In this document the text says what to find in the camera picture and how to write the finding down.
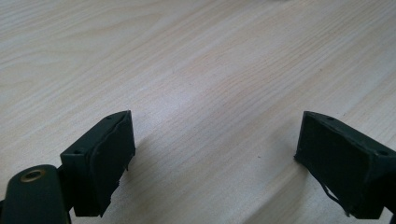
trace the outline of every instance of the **black plastic part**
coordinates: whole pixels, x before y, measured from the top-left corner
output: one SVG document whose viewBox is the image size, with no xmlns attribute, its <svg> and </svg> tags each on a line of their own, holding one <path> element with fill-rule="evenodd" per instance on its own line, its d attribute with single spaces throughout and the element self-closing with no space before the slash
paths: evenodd
<svg viewBox="0 0 396 224">
<path fill-rule="evenodd" d="M 70 211 L 75 201 L 75 195 L 73 194 L 73 179 L 66 178 L 63 165 L 58 168 L 58 176 L 61 181 L 62 193 L 64 195 L 64 207 L 66 211 Z"/>
<path fill-rule="evenodd" d="M 1 223 L 69 223 L 56 167 L 39 165 L 11 178 Z"/>
<path fill-rule="evenodd" d="M 395 215 L 392 216 L 392 219 L 390 220 L 389 224 L 396 224 L 396 216 Z"/>
<path fill-rule="evenodd" d="M 0 201 L 0 223 L 1 223 L 1 215 L 3 214 L 3 204 L 4 204 L 4 200 Z"/>
<path fill-rule="evenodd" d="M 61 154 L 60 174 L 71 188 L 66 194 L 73 196 L 76 216 L 103 215 L 134 154 L 130 111 L 102 119 Z"/>
<path fill-rule="evenodd" d="M 394 191 L 389 183 L 394 183 L 396 152 L 345 123 L 304 112 L 295 160 L 347 214 L 377 219 L 384 205 L 395 212 L 396 201 L 387 202 L 387 197 Z"/>
</svg>

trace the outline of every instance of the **table surface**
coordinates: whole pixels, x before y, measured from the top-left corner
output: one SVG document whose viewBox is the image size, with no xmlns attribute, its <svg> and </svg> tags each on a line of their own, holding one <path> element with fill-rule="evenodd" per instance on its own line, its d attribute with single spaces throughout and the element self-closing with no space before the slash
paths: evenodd
<svg viewBox="0 0 396 224">
<path fill-rule="evenodd" d="M 303 111 L 396 148 L 396 1 L 0 2 L 0 198 L 131 110 L 136 156 L 74 223 L 388 223 L 296 163 Z"/>
</svg>

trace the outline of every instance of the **metal ring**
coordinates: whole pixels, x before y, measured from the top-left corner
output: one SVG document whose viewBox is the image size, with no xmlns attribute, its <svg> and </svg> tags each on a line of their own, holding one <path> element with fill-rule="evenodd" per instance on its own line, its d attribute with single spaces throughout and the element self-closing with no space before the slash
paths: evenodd
<svg viewBox="0 0 396 224">
<path fill-rule="evenodd" d="M 35 180 L 41 178 L 41 176 L 43 176 L 45 173 L 46 173 L 46 171 L 43 169 L 37 169 L 37 170 L 30 171 L 29 173 L 21 176 L 21 182 L 29 183 L 29 182 L 35 181 Z"/>
</svg>

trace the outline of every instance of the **light wood surface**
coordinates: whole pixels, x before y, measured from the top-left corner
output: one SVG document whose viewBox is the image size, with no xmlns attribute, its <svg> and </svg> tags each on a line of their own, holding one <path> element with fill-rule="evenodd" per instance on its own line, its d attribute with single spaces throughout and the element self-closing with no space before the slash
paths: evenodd
<svg viewBox="0 0 396 224">
<path fill-rule="evenodd" d="M 396 148 L 396 1 L 0 1 L 0 198 L 126 109 L 130 172 L 73 223 L 388 223 L 293 155 L 304 110 Z"/>
</svg>

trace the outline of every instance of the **brass grommet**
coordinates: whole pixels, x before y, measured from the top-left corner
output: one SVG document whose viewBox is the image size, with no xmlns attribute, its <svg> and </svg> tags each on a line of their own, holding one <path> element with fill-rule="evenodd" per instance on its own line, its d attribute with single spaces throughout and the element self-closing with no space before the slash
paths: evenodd
<svg viewBox="0 0 396 224">
<path fill-rule="evenodd" d="M 27 174 L 24 174 L 23 176 L 21 176 L 21 182 L 29 183 L 29 182 L 35 181 L 35 180 L 41 178 L 41 176 L 43 176 L 45 173 L 46 173 L 46 171 L 43 169 L 37 169 L 37 170 L 30 171 Z"/>
</svg>

